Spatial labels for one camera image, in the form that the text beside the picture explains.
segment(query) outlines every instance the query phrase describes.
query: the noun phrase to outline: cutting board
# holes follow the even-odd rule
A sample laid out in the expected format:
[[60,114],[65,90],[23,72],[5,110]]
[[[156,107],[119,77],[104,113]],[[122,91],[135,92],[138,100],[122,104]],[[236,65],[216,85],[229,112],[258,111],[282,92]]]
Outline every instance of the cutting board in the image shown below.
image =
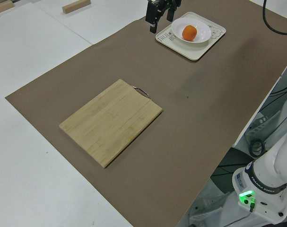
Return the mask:
[[151,99],[119,79],[60,128],[105,168],[161,112]]

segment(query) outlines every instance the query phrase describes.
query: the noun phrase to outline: brown paper sheet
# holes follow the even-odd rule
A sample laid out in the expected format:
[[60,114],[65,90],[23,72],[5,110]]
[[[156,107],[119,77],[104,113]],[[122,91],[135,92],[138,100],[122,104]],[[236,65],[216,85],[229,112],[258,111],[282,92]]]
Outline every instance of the brown paper sheet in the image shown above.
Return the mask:
[[[135,227],[174,227],[287,65],[287,36],[248,0],[184,0],[226,28],[198,62],[155,40],[144,19],[67,60],[7,100]],[[287,19],[267,13],[272,26]],[[161,18],[158,31],[168,26]],[[60,128],[117,79],[164,111],[106,169]]]

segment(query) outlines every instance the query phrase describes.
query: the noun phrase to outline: illuminated green indicator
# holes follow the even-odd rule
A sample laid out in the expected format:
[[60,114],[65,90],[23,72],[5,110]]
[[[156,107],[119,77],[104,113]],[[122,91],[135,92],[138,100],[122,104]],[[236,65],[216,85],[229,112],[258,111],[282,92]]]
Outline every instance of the illuminated green indicator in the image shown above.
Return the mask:
[[251,190],[239,194],[240,201],[241,201],[242,203],[244,203],[244,200],[245,200],[247,197],[252,196],[253,194],[254,194],[254,191],[251,191]]

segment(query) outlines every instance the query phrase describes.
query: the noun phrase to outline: white plate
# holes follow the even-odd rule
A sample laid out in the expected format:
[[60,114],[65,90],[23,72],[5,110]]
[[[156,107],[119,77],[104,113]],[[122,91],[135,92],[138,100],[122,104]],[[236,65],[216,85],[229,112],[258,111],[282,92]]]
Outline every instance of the white plate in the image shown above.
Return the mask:
[[[184,28],[188,25],[192,25],[197,29],[197,35],[192,41],[187,41],[183,39],[182,32]],[[172,32],[181,40],[188,43],[202,43],[210,39],[211,29],[205,23],[195,18],[182,17],[178,18],[172,23]]]

